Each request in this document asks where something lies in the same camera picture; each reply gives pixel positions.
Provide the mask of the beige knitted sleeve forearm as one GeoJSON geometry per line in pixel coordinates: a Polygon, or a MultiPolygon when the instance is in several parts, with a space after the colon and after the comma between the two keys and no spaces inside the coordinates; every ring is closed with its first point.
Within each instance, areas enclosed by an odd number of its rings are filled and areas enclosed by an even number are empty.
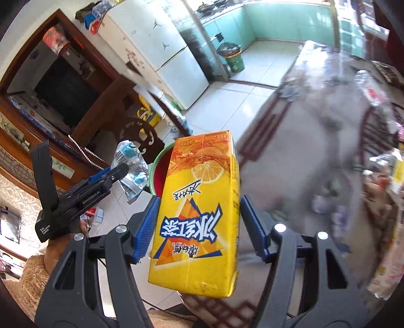
{"type": "Polygon", "coordinates": [[[40,254],[27,260],[18,281],[3,280],[13,299],[32,321],[49,277],[44,266],[44,254],[40,254]]]}

